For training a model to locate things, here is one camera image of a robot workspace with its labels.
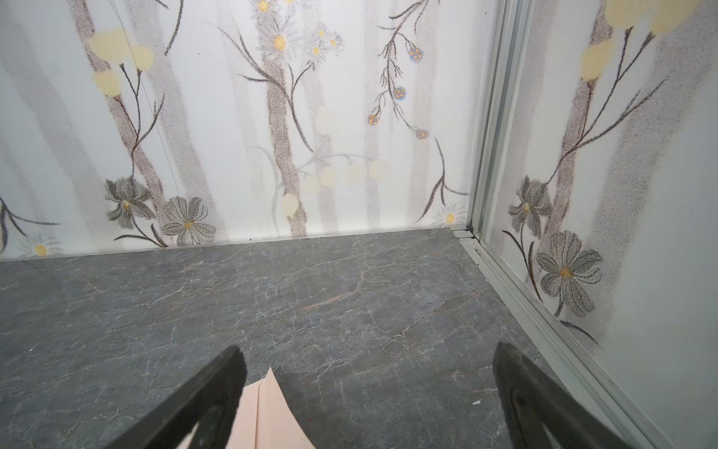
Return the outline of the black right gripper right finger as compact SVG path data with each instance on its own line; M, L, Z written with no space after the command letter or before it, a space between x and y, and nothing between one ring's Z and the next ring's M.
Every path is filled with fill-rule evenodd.
M499 342L493 372L515 448L626 448L519 349Z

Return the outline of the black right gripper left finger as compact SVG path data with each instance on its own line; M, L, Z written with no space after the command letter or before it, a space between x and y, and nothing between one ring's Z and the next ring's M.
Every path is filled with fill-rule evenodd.
M227 447L247 366L239 346L230 345L169 398L111 442L109 448Z

